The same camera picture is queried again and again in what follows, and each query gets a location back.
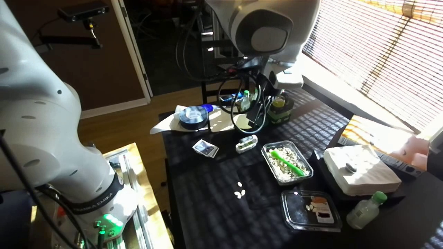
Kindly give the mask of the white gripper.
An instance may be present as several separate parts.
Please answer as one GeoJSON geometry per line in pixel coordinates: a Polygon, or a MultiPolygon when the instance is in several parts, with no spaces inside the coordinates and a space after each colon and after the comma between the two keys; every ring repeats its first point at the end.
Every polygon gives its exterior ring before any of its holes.
{"type": "Polygon", "coordinates": [[[294,64],[269,62],[265,66],[264,75],[266,76],[266,95],[279,95],[287,90],[301,88],[304,77],[301,71],[294,64]]]}

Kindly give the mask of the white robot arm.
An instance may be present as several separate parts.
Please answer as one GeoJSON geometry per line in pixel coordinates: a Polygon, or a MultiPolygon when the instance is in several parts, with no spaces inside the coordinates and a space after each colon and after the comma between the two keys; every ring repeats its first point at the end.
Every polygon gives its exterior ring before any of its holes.
{"type": "MultiPolygon", "coordinates": [[[[203,0],[232,44],[259,57],[259,76],[293,66],[319,17],[320,0],[203,0]]],[[[79,140],[78,91],[38,54],[0,0],[2,188],[52,187],[64,219],[53,219],[53,243],[89,249],[122,235],[139,206],[106,156],[79,140]]]]}

